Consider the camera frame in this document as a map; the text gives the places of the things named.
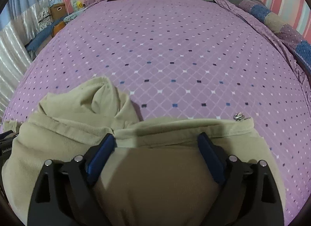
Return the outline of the blue cloth beside bed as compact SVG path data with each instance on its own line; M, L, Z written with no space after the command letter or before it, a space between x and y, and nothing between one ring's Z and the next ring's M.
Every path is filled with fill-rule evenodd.
M65 16L61 17L60 19L56 20L52 24L48 25L45 29L39 32L26 46L27 52L35 52L39 46L49 37L52 35L54 27L59 24Z

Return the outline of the purple diamond pattern bedsheet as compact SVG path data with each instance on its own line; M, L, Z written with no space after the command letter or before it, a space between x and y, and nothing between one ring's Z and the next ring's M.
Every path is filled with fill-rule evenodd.
M279 166L289 224L310 194L310 90L253 21L202 0L101 1L39 53L4 120L23 122L47 93L96 76L127 92L143 119L231 119L242 112Z

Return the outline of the silver striped curtain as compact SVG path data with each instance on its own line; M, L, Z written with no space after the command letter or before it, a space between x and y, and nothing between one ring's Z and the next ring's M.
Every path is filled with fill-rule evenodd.
M25 45L39 33L38 15L49 0L40 0L1 29L1 119L32 60Z

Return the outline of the brown cardboard box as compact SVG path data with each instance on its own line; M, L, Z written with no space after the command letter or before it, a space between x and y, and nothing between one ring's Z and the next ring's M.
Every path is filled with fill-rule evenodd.
M67 15L65 3L54 4L50 7L53 20L56 21Z

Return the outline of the beige puffer jacket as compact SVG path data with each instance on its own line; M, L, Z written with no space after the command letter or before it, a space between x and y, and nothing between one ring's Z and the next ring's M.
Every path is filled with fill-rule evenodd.
M159 117L139 120L129 95L96 77L63 94L47 94L19 128L2 168L4 192L27 222L31 195L48 159L70 161L112 134L116 147L94 191L113 225L198 225L218 194L197 136L206 133L226 153L265 160L282 202L285 187L252 118L241 121Z

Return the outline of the patchwork blue purple quilt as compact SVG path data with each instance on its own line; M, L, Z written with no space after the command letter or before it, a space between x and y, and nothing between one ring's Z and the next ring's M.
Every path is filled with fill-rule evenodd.
M289 49L298 63L310 71L310 43L279 15L260 0L229 0L232 4L257 18Z

